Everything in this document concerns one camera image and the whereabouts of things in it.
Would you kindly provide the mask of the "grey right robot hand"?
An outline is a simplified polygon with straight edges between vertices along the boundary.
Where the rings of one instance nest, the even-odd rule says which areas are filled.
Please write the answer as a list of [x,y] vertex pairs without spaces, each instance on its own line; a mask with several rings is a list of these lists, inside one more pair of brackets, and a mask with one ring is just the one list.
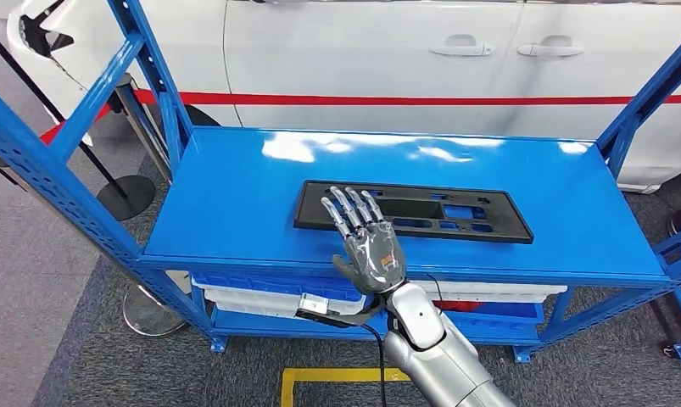
[[329,188],[339,205],[327,197],[321,204],[343,240],[346,258],[335,254],[336,270],[364,294],[385,293],[406,279],[405,254],[394,227],[382,214],[374,197],[351,187]]

